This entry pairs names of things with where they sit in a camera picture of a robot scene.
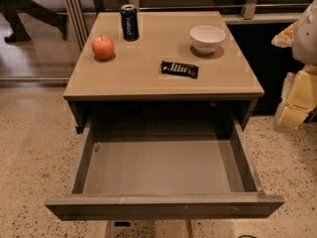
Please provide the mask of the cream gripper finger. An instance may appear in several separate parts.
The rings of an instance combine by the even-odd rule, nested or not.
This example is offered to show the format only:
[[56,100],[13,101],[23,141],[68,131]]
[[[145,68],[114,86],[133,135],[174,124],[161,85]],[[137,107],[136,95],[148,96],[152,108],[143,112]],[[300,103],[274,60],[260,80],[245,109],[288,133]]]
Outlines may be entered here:
[[279,48],[291,48],[294,40],[294,29],[297,23],[294,22],[275,35],[271,40],[271,43]]
[[317,66],[306,65],[298,73],[289,72],[281,90],[273,129],[278,133],[297,130],[317,107]]

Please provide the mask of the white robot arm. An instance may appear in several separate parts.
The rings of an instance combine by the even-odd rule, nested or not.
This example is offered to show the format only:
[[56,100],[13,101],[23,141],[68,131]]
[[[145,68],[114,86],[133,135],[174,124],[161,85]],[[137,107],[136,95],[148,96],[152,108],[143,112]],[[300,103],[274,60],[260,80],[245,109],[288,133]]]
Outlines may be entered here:
[[298,20],[271,43],[280,48],[292,48],[292,56],[304,64],[298,73],[289,72],[283,82],[273,128],[279,133],[291,133],[313,117],[317,108],[317,0],[314,0]]

